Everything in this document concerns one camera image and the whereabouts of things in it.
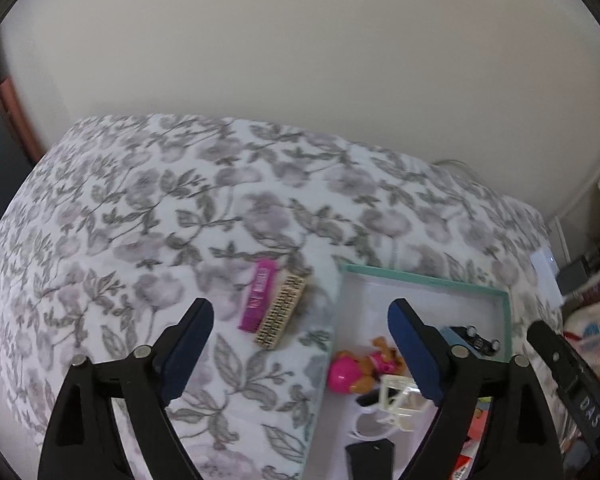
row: white wall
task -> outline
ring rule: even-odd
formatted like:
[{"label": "white wall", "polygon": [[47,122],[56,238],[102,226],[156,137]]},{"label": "white wall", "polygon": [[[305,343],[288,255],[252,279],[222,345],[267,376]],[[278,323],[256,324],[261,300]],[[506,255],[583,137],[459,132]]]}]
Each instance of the white wall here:
[{"label": "white wall", "polygon": [[579,0],[20,0],[1,35],[47,146],[91,114],[279,121],[460,158],[545,214],[600,160]]}]

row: bed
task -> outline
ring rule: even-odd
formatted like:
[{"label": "bed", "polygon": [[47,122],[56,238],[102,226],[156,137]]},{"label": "bed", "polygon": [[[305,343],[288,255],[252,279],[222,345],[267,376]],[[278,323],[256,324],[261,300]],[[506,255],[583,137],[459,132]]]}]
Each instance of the bed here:
[{"label": "bed", "polygon": [[[206,297],[216,325],[169,407],[176,432],[207,479],[296,479],[339,269],[356,263],[508,291],[514,351],[532,362],[560,433],[563,406],[525,341],[533,320],[561,327],[529,259],[546,236],[530,206],[377,146],[231,118],[87,118],[0,222],[0,387],[39,449],[73,355],[126,356]],[[265,257],[310,277],[275,352],[237,330]],[[136,478],[150,478],[124,405],[115,409]]]}]

